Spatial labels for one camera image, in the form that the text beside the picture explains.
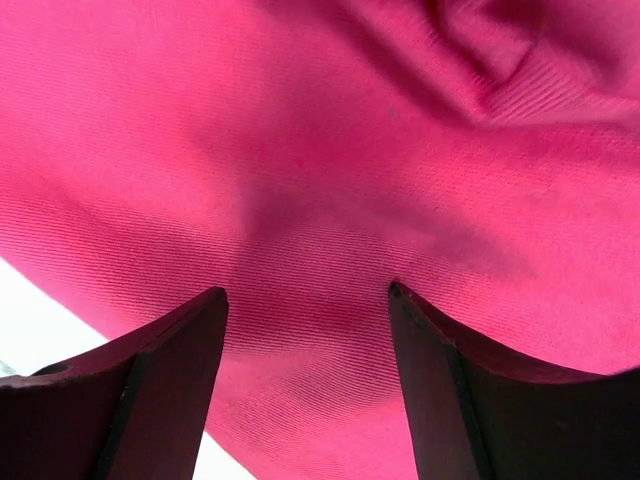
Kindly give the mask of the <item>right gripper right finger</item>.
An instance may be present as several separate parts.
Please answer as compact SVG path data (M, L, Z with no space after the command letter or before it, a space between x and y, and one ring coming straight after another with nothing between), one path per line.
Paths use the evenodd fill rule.
M422 479L635 479L639 372L601 375L520 353L407 286L388 292Z

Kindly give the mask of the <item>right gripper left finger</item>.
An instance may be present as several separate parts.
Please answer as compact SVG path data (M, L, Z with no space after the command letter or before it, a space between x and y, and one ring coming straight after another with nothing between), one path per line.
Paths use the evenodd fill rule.
M228 310L211 288L98 348L3 378L2 478L192 478Z

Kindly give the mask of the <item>magenta trousers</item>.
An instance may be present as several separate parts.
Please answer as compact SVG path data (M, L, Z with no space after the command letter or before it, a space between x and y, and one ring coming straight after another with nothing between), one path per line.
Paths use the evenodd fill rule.
M107 336L223 287L211 436L259 479L412 479L393 280L639 362L639 5L5 1L1 254Z

